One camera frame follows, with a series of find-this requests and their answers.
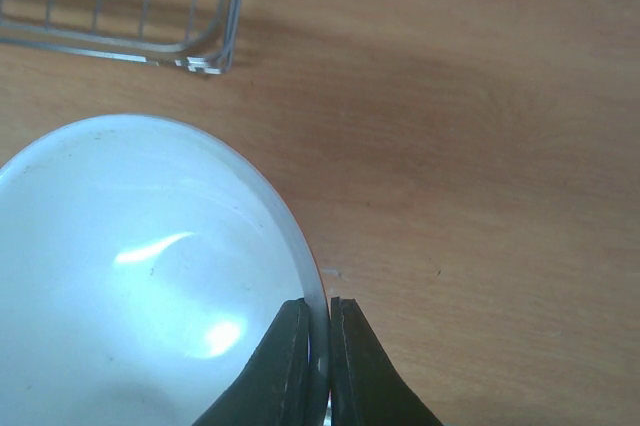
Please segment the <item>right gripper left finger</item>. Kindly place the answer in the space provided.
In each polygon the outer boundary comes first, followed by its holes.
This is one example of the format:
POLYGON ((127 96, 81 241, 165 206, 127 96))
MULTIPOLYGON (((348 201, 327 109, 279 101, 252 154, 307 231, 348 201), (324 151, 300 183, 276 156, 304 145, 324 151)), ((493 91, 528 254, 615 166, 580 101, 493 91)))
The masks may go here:
POLYGON ((309 321, 304 300, 285 301, 239 376, 194 425, 303 424, 309 321))

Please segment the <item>white and orange bowl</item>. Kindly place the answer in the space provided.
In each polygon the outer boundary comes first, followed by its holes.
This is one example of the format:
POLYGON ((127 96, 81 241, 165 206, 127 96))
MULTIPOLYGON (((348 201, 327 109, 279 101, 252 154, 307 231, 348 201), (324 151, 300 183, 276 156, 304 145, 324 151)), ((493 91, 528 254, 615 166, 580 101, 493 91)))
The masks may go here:
POLYGON ((1 170, 1 421, 191 425, 281 305, 310 312, 303 421, 328 401, 328 310, 271 184, 219 139, 145 115, 81 120, 1 170))

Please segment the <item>chrome wire dish rack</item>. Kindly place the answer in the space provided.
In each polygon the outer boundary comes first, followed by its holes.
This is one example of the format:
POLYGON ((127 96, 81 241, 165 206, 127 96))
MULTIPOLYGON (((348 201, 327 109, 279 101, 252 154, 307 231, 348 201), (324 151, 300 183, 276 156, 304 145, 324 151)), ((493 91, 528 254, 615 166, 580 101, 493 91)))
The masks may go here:
POLYGON ((1 0, 5 44, 220 75, 242 0, 1 0))

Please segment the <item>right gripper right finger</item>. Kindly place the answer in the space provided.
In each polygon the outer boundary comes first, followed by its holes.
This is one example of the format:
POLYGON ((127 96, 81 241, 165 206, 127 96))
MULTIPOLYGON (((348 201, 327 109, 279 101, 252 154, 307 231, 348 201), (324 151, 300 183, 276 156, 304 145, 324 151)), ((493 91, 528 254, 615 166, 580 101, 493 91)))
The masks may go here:
POLYGON ((354 299, 333 297, 330 319, 333 425, 439 425, 394 368, 354 299))

